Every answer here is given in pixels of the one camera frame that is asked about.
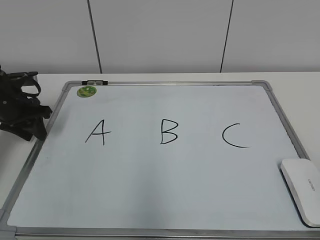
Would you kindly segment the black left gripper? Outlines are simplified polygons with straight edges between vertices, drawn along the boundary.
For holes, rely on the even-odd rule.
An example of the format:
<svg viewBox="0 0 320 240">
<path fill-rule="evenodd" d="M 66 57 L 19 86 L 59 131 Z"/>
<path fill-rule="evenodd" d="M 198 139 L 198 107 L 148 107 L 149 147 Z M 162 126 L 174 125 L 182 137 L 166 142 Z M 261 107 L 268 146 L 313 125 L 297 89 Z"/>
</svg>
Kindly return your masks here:
<svg viewBox="0 0 320 240">
<path fill-rule="evenodd" d="M 32 137 L 45 140 L 47 131 L 43 118 L 49 119 L 53 113 L 49 106 L 40 105 L 37 75 L 37 71 L 0 71 L 0 129 L 26 141 Z"/>
</svg>

